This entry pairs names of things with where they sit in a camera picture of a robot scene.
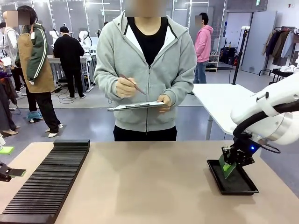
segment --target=blue shoe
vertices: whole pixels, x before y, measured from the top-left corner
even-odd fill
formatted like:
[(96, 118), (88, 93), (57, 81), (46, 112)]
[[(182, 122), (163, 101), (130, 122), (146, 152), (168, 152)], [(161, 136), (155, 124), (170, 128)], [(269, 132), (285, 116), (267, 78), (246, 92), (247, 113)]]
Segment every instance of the blue shoe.
[(33, 123), (35, 120), (42, 120), (42, 119), (43, 117), (39, 111), (33, 111), (27, 114), (27, 120), (30, 123)]

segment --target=brown vest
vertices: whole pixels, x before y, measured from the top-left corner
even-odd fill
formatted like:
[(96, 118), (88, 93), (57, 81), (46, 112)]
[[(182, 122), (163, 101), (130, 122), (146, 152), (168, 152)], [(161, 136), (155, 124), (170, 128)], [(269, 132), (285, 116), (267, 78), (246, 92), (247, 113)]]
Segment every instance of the brown vest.
[(45, 60), (43, 67), (32, 85), (27, 80), (27, 63), (31, 58), (33, 44), (30, 34), (21, 34), (18, 39), (18, 48), (20, 54), (20, 61), (25, 77), (26, 85), (31, 93), (52, 92), (55, 90), (52, 70), (48, 59)]

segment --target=pen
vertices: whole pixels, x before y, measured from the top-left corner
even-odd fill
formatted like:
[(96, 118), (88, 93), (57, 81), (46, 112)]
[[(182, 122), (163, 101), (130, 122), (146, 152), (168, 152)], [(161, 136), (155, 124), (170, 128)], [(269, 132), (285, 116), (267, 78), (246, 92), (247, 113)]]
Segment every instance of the pen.
[[(129, 80), (127, 77), (125, 77), (123, 74), (120, 74), (120, 76), (126, 80), (128, 80), (130, 83), (134, 84), (131, 80)], [(136, 84), (134, 84), (135, 89), (137, 89), (140, 93), (145, 95), (145, 92), (143, 92)]]

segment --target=blue floor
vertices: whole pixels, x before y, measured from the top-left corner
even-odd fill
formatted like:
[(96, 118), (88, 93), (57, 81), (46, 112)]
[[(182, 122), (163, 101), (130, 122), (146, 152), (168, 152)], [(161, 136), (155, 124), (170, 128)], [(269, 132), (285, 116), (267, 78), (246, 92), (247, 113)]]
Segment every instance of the blue floor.
[[(43, 121), (29, 124), (23, 117), (27, 109), (21, 109), (21, 115), (14, 115), (13, 120), (21, 129), (19, 134), (5, 138), (7, 145), (15, 146), (12, 155), (0, 156), (0, 160), (9, 163), (31, 142), (54, 141), (56, 139), (90, 139), (93, 142), (113, 141), (114, 117), (107, 109), (68, 108), (56, 109), (57, 117), (65, 125), (60, 136), (49, 139), (44, 132), (47, 129)], [(208, 113), (202, 106), (178, 108), (176, 121), (178, 141), (204, 140)], [(213, 124), (211, 140), (223, 140), (224, 133)], [(280, 146), (280, 155), (262, 151), (261, 157), (280, 176), (280, 178), (299, 197), (299, 143)]]

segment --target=light stand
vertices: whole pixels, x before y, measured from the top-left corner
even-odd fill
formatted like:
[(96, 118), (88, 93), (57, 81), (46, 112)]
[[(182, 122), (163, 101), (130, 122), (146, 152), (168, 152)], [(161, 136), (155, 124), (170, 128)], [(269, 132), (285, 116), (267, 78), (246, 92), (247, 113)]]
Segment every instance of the light stand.
[(239, 67), (240, 67), (241, 57), (242, 57), (242, 54), (243, 54), (243, 48), (244, 48), (244, 43), (245, 43), (245, 39), (246, 39), (247, 33), (248, 33), (248, 30), (245, 29), (244, 30), (244, 34), (243, 34), (243, 39), (242, 39), (242, 44), (241, 44), (240, 52), (239, 52), (237, 66), (235, 68), (235, 75), (234, 75), (234, 79), (233, 79), (232, 85), (235, 85), (235, 81), (237, 79), (238, 70), (239, 70)]

